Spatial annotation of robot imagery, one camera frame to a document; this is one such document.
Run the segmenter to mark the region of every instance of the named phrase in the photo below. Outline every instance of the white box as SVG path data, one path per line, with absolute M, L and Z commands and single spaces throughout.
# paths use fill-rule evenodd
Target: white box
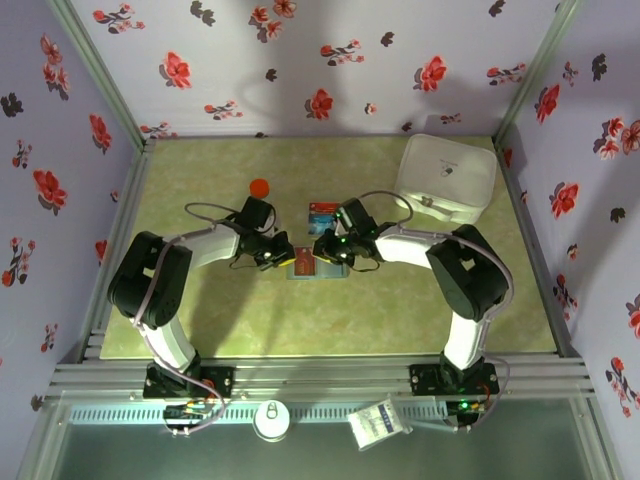
M 493 194 L 495 153 L 430 135 L 413 135 L 402 157 L 395 192 L 414 211 L 443 222 L 478 220 Z M 400 200 L 396 203 L 406 208 Z

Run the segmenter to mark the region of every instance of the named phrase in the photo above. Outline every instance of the red bottle cap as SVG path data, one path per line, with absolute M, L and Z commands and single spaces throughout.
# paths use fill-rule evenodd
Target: red bottle cap
M 252 197 L 266 198 L 269 195 L 269 182 L 264 178 L 256 178 L 249 184 L 249 193 Z

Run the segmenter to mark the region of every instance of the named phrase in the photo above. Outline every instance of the wall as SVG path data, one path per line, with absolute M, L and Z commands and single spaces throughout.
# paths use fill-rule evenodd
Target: wall
M 640 430 L 640 5 L 585 2 L 505 141 L 626 478 Z
M 558 0 L 72 3 L 146 136 L 489 135 Z
M 79 341 L 133 147 L 46 3 L 5 3 L 1 22 L 0 478 L 11 479 L 53 368 Z

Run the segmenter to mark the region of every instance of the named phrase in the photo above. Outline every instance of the green table surface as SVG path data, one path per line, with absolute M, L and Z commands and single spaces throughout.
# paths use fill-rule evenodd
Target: green table surface
M 488 137 L 452 140 L 493 149 Z M 291 242 L 311 245 L 308 204 L 393 189 L 406 143 L 406 137 L 160 141 L 133 233 L 202 228 L 204 222 L 184 213 L 185 203 L 240 208 L 251 180 L 262 177 L 271 185 L 267 200 L 277 208 Z M 365 205 L 379 223 L 407 213 L 383 196 L 367 198 Z M 213 209 L 203 212 L 222 216 Z M 458 225 L 416 214 L 407 226 L 448 231 Z M 492 323 L 488 349 L 555 350 L 500 169 L 491 204 L 476 227 L 511 269 L 516 285 L 514 302 Z M 178 312 L 203 357 L 436 353 L 447 341 L 451 309 L 428 269 L 390 263 L 346 279 L 302 281 L 287 280 L 285 268 L 231 270 L 229 263 L 192 271 Z M 115 309 L 101 357 L 150 357 L 137 331 Z

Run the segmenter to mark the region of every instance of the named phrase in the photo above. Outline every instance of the cable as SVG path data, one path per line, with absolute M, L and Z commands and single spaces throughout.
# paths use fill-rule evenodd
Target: cable
M 366 198 L 371 195 L 377 195 L 377 194 L 390 195 L 392 197 L 395 197 L 401 200 L 409 209 L 409 215 L 406 218 L 396 223 L 396 225 L 400 228 L 400 232 L 402 233 L 404 228 L 403 225 L 413 218 L 413 207 L 411 206 L 411 203 L 409 203 L 409 201 L 406 198 L 404 198 L 402 195 L 398 195 L 397 193 L 392 192 L 390 190 L 372 190 L 370 192 L 363 193 L 358 198 Z M 493 317 L 498 316 L 499 313 L 501 313 L 505 308 L 507 308 L 511 304 L 514 293 L 515 293 L 515 289 L 513 285 L 513 276 L 511 275 L 511 272 L 509 271 L 507 266 L 497 256 L 489 252 L 487 249 L 481 247 L 480 245 L 476 245 L 475 243 L 470 242 L 464 238 L 460 238 L 452 233 L 432 232 L 432 231 L 426 231 L 426 232 L 420 232 L 420 233 L 433 235 L 433 237 L 436 239 L 441 238 L 441 239 L 454 240 L 458 242 L 460 245 L 469 247 L 472 250 L 475 250 L 476 252 L 480 253 L 482 256 L 486 257 L 491 262 L 493 262 L 496 265 L 496 267 L 498 267 L 502 275 L 504 275 L 505 280 L 507 281 L 508 290 L 507 290 L 507 295 L 505 299 L 493 310 L 489 310 L 489 313 L 491 313 L 491 315 L 490 315 L 490 318 L 487 319 L 488 321 L 491 321 Z
M 201 382 L 200 380 L 197 380 L 197 379 L 192 378 L 192 377 L 190 377 L 188 375 L 185 375 L 184 373 L 182 373 L 177 368 L 175 368 L 172 365 L 169 365 L 167 362 L 165 362 L 160 357 L 160 355 L 158 354 L 156 349 L 153 347 L 153 345 L 151 344 L 151 342 L 147 338 L 147 335 L 146 335 L 146 332 L 144 330 L 144 327 L 142 326 L 142 321 L 141 320 L 142 320 L 142 316 L 144 315 L 145 310 L 147 309 L 147 307 L 149 305 L 149 302 L 151 301 L 151 297 L 153 296 L 153 291 L 155 289 L 156 284 L 158 283 L 158 277 L 159 277 L 160 271 L 162 269 L 162 264 L 164 262 L 164 258 L 166 257 L 167 252 L 169 251 L 169 249 L 173 245 L 175 245 L 177 243 L 184 242 L 185 240 L 188 240 L 188 239 L 194 238 L 194 237 L 198 237 L 200 235 L 208 234 L 212 230 L 215 230 L 216 225 L 218 224 L 219 221 L 218 220 L 213 220 L 213 219 L 209 219 L 209 220 L 211 220 L 211 223 L 212 223 L 212 225 L 209 228 L 205 228 L 205 229 L 202 229 L 202 230 L 196 230 L 196 231 L 193 231 L 193 232 L 185 233 L 183 235 L 180 235 L 180 236 L 177 236 L 175 238 L 172 238 L 171 240 L 169 240 L 165 244 L 165 246 L 160 251 L 160 255 L 158 255 L 158 261 L 156 262 L 155 271 L 153 272 L 153 277 L 151 278 L 151 282 L 149 282 L 149 287 L 147 288 L 147 292 L 145 293 L 145 295 L 144 295 L 144 297 L 142 299 L 142 302 L 140 303 L 140 307 L 138 307 L 138 311 L 136 312 L 135 316 L 131 319 L 131 323 L 133 324 L 133 326 L 142 335 L 142 338 L 144 339 L 144 343 L 147 346 L 147 348 L 149 349 L 149 351 L 151 352 L 151 354 L 153 355 L 153 358 L 156 361 L 156 363 L 158 363 L 161 367 L 163 367 L 166 370 L 168 370 L 171 373 L 173 373 L 175 376 L 183 379 L 184 381 L 192 383 L 193 385 L 196 385 L 196 386 L 198 386 L 198 387 L 210 392 L 211 394 L 215 395 L 216 398 L 218 398 L 220 400 L 220 408 L 218 409 L 218 412 L 215 415 L 212 415 L 208 419 L 198 423 L 197 425 L 195 425 L 194 427 L 191 427 L 191 428 L 185 427 L 183 430 L 170 429 L 171 432 L 174 435 L 188 436 L 192 432 L 197 432 L 199 430 L 202 430 L 202 429 L 208 427 L 209 425 L 211 425 L 214 422 L 218 421 L 224 415 L 224 412 L 226 411 L 227 406 L 226 406 L 226 404 L 224 402 L 224 399 L 222 398 L 222 395 L 220 395 L 220 393 L 215 388 L 213 388 L 213 387 Z
M 219 220 L 214 220 L 213 218 L 207 217 L 206 215 L 200 215 L 199 213 L 192 212 L 190 210 L 191 207 L 214 207 L 214 208 L 220 208 L 222 210 L 226 210 L 227 212 L 231 212 L 231 213 L 240 213 L 237 210 L 234 210 L 233 208 L 225 207 L 224 205 L 218 205 L 217 203 L 189 202 L 184 205 L 184 211 L 187 212 L 189 215 L 199 218 L 200 220 L 205 220 L 211 223 L 218 223 Z
M 392 192 L 391 190 L 371 190 L 370 192 L 363 193 L 358 198 L 366 198 L 366 197 L 370 197 L 371 195 L 390 195 L 402 201 L 407 206 L 407 208 L 409 209 L 409 215 L 406 218 L 403 218 L 402 220 L 400 220 L 399 222 L 396 222 L 396 225 L 398 225 L 399 227 L 404 225 L 405 223 L 407 223 L 413 218 L 413 207 L 411 206 L 411 204 L 406 198 L 404 198 L 401 195 L 398 195 L 396 192 Z
M 496 409 L 496 405 L 498 404 L 498 401 L 502 398 L 502 395 L 504 395 L 504 392 L 507 389 L 507 385 L 509 384 L 509 379 L 511 378 L 511 367 L 509 366 L 509 363 L 506 360 L 503 360 L 502 358 L 498 358 L 498 357 L 493 357 L 491 355 L 485 355 L 484 358 L 486 358 L 487 360 L 491 360 L 493 362 L 502 363 L 507 369 L 507 373 L 505 375 L 504 384 L 502 385 L 500 392 L 498 392 L 498 395 L 496 395 L 489 409 L 473 425 L 471 425 L 471 428 L 468 431 L 478 428 L 480 425 L 482 425 L 484 422 L 487 421 L 487 418 Z
M 421 420 L 408 420 L 407 423 L 412 427 L 422 427 L 431 430 L 440 430 L 448 433 L 458 433 L 460 427 L 451 423 L 448 419 L 443 419 L 442 423 L 428 422 Z
M 273 222 L 271 222 L 271 225 L 269 225 L 268 227 L 263 228 L 258 233 L 268 232 L 269 230 L 271 230 L 273 227 L 276 226 L 276 221 L 278 219 L 278 214 L 276 213 L 276 208 L 273 205 L 271 205 L 271 211 L 273 212 Z
M 484 401 L 482 402 L 484 405 L 486 405 L 489 402 L 489 399 L 491 398 L 491 390 L 489 390 L 489 387 L 487 387 L 487 385 L 484 383 L 481 383 L 480 386 L 484 390 L 484 394 L 487 396 L 487 398 L 485 398 Z
M 234 258 L 233 262 L 229 264 L 229 268 L 231 270 L 242 270 L 243 268 L 258 268 L 258 265 L 240 265 L 239 267 L 234 267 L 238 260 L 240 260 L 240 257 Z
M 174 435 L 180 435 L 180 436 L 188 437 L 191 433 L 195 433 L 195 432 L 198 432 L 200 430 L 203 430 L 203 429 L 207 428 L 209 425 L 212 425 L 213 423 L 215 423 L 218 420 L 220 420 L 220 418 L 222 418 L 222 416 L 227 411 L 227 404 L 225 403 L 224 398 L 222 397 L 220 392 L 218 392 L 215 388 L 207 385 L 206 383 L 201 382 L 200 380 L 196 380 L 193 377 L 185 375 L 184 373 L 182 373 L 177 368 L 174 368 L 173 366 L 169 365 L 164 360 L 162 360 L 162 358 L 160 358 L 160 356 L 158 355 L 158 352 L 156 351 L 156 349 L 153 348 L 153 345 L 151 345 L 151 342 L 149 341 L 149 339 L 147 338 L 147 336 L 146 336 L 146 334 L 144 332 L 144 329 L 142 329 L 142 327 L 139 327 L 138 330 L 142 334 L 142 338 L 144 339 L 144 343 L 147 346 L 147 348 L 151 351 L 156 363 L 160 364 L 161 367 L 169 370 L 171 373 L 173 373 L 177 377 L 183 379 L 184 381 L 192 383 L 192 384 L 194 384 L 194 385 L 196 385 L 196 386 L 198 386 L 198 387 L 200 387 L 200 388 L 202 388 L 204 390 L 207 390 L 209 393 L 215 395 L 215 397 L 220 401 L 220 408 L 218 409 L 218 411 L 216 412 L 215 415 L 211 415 L 209 418 L 207 418 L 206 420 L 201 421 L 200 423 L 198 423 L 197 425 L 195 425 L 193 427 L 184 427 L 183 430 L 178 430 L 177 428 L 173 428 L 173 429 L 169 428 L 169 426 L 165 424 L 165 426 L 171 431 L 171 433 L 173 433 Z

